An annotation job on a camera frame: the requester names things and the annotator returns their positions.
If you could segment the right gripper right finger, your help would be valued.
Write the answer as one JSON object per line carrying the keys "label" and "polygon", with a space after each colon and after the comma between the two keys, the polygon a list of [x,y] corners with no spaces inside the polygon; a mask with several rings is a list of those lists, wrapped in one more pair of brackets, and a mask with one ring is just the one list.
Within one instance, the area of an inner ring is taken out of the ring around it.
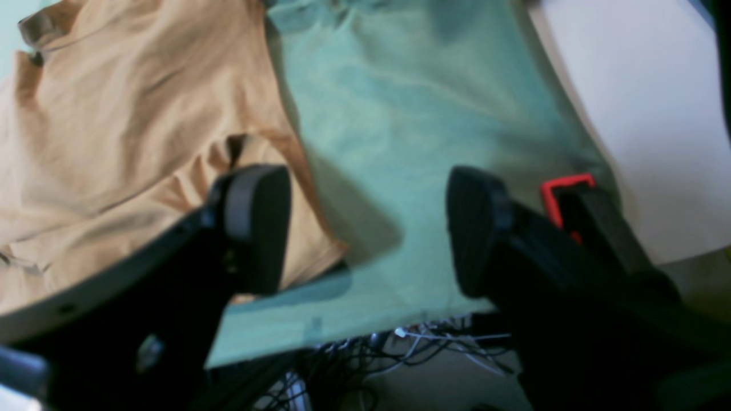
{"label": "right gripper right finger", "polygon": [[454,167],[446,206],[460,291],[507,320],[534,409],[729,409],[729,325],[638,291],[488,172]]}

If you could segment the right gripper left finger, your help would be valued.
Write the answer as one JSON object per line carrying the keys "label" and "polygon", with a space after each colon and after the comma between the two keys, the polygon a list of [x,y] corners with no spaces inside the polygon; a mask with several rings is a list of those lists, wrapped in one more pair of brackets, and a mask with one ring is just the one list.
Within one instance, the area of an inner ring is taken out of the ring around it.
{"label": "right gripper left finger", "polygon": [[219,178],[199,208],[130,257],[2,315],[2,387],[52,410],[186,410],[235,294],[278,291],[285,166]]}

